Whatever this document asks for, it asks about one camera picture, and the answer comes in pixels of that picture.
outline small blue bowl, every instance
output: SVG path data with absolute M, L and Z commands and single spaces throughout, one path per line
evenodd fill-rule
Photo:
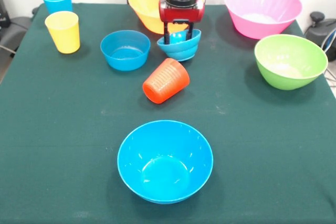
M 118 171 L 138 196 L 157 204 L 187 199 L 207 182 L 213 154 L 193 127 L 171 120 L 153 121 L 133 130 L 118 151 Z
M 163 37 L 157 41 L 157 45 L 164 51 L 168 57 L 177 61 L 184 61 L 193 58 L 198 49 L 198 43 L 201 39 L 201 31 L 194 29 L 192 38 L 185 40 L 187 30 L 170 34 L 170 44 L 165 45 Z
M 107 63 L 120 71 L 131 71 L 142 67 L 147 61 L 151 42 L 138 31 L 121 30 L 107 35 L 100 49 Z

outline yellow cup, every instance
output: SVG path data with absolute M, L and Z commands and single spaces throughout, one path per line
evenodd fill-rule
M 78 15 L 69 11 L 60 11 L 50 14 L 45 25 L 62 54 L 71 54 L 80 47 Z

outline yellow bowl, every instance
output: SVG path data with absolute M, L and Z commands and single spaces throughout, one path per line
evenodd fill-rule
M 128 0 L 128 2 L 149 31 L 163 34 L 163 22 L 159 14 L 159 0 Z M 187 26 L 187 24 L 169 23 L 168 30 L 170 33 L 176 33 L 183 31 Z

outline bowl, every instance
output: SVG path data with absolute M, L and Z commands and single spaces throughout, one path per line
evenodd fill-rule
M 236 29 L 253 39 L 282 33 L 302 11 L 300 0 L 225 0 L 225 4 Z
M 165 44 L 163 37 L 157 41 L 157 45 L 168 57 L 177 61 L 184 61 L 193 58 L 198 49 L 198 43 L 202 32 L 193 29 L 192 38 L 185 40 L 188 30 L 170 34 L 170 43 Z
M 159 0 L 128 0 L 128 2 L 148 30 L 156 34 L 164 34 L 163 22 L 159 14 Z M 187 24 L 168 24 L 170 33 L 183 31 L 185 28 Z
M 213 169 L 205 137 L 178 121 L 141 125 L 122 142 L 118 171 L 127 187 L 156 204 L 173 204 L 199 191 Z
M 107 63 L 120 71 L 140 68 L 147 61 L 151 42 L 138 31 L 115 31 L 101 41 L 100 49 Z
M 301 88 L 328 66 L 328 58 L 315 43 L 295 35 L 270 35 L 255 46 L 258 69 L 263 78 L 281 90 Z

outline orange cup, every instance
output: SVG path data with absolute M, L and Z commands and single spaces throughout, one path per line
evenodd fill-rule
M 165 59 L 142 85 L 143 92 L 156 104 L 163 103 L 190 83 L 187 70 L 172 58 Z

